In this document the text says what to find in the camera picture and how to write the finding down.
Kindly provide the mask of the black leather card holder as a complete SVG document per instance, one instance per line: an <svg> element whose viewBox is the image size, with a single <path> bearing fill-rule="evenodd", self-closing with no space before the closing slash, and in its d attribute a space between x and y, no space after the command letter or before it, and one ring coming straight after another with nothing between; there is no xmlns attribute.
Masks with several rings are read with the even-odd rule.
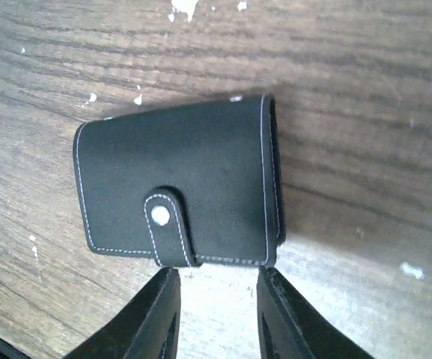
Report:
<svg viewBox="0 0 432 359"><path fill-rule="evenodd" d="M73 163L96 254L179 268L276 263L285 218L271 94L84 123Z"/></svg>

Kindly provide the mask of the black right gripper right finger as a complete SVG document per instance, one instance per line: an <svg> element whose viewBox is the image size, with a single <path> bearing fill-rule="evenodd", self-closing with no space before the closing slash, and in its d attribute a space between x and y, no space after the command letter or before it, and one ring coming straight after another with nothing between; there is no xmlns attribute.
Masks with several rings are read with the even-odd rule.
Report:
<svg viewBox="0 0 432 359"><path fill-rule="evenodd" d="M331 325L275 268L259 268L257 310L262 358L373 358Z"/></svg>

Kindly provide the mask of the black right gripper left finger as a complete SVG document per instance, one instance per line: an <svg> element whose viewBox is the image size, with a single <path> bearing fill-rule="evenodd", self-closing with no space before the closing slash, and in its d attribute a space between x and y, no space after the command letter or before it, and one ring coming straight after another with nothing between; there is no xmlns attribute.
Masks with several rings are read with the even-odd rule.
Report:
<svg viewBox="0 0 432 359"><path fill-rule="evenodd" d="M130 302L66 358L176 358L180 275L160 269Z"/></svg>

